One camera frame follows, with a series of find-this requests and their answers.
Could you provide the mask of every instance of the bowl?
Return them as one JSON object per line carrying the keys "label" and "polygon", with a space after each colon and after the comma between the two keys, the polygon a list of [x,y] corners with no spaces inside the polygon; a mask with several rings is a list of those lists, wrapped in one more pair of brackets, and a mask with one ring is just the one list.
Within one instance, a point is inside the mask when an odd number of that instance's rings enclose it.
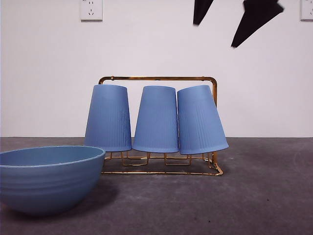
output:
{"label": "bowl", "polygon": [[105,151],[48,146],[0,153],[0,200],[30,215],[51,215],[79,203],[99,180]]}

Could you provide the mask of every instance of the metal wire rack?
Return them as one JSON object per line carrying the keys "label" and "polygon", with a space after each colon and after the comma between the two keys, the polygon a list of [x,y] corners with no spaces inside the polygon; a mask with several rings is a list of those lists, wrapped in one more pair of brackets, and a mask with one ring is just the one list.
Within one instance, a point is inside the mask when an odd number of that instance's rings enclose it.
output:
{"label": "metal wire rack", "polygon": [[[212,87],[212,95],[215,104],[217,105],[217,81],[213,77],[115,77],[115,76],[107,76],[102,77],[99,80],[99,84],[103,84],[106,80],[114,81],[114,80],[150,80],[150,81],[210,81],[213,85]],[[105,162],[107,161],[116,161],[117,159],[121,160],[122,165],[120,165],[123,169],[111,170],[106,169],[106,163],[104,164],[102,174],[183,174],[183,175],[223,175],[222,169],[218,165],[217,160],[217,152],[211,153],[202,153],[200,156],[198,155],[180,155],[180,156],[169,156],[168,153],[163,154],[154,154],[150,152],[141,152],[140,156],[130,156],[130,151],[125,152],[109,152],[109,157],[105,158]],[[147,166],[151,160],[160,161],[162,159],[164,161],[164,166],[166,169],[161,171],[158,170],[149,170],[140,169],[141,167]],[[186,167],[193,164],[194,160],[198,160],[198,163],[204,163],[206,165],[206,169],[209,172],[190,172],[186,169],[183,171],[181,168],[177,167]]]}

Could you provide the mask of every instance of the table surface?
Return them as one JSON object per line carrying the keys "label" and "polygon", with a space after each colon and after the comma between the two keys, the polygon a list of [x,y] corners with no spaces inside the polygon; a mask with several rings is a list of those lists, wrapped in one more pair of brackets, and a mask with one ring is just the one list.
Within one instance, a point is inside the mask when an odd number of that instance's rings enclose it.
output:
{"label": "table surface", "polygon": [[[59,215],[31,217],[1,205],[0,234],[313,234],[313,138],[227,141],[219,153],[223,176],[102,175],[81,203]],[[82,144],[1,138],[1,152]]]}

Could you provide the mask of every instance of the wall outlet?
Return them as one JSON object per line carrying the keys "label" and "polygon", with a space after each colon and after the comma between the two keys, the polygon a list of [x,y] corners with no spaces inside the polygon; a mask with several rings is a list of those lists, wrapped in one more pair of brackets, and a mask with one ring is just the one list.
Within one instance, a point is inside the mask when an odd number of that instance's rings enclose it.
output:
{"label": "wall outlet", "polygon": [[313,22],[313,0],[301,0],[301,21]]}
{"label": "wall outlet", "polygon": [[81,21],[102,21],[102,0],[80,0]]}

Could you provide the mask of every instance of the upside-down cup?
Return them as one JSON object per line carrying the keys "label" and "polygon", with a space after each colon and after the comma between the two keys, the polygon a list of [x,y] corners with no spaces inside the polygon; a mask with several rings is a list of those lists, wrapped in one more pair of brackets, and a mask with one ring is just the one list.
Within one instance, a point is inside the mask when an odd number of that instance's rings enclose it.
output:
{"label": "upside-down cup", "polygon": [[143,88],[133,149],[153,153],[179,151],[174,88],[165,86]]}
{"label": "upside-down cup", "polygon": [[180,154],[208,153],[228,148],[209,86],[178,91]]}
{"label": "upside-down cup", "polygon": [[132,148],[127,88],[116,85],[93,87],[85,145],[107,152]]}

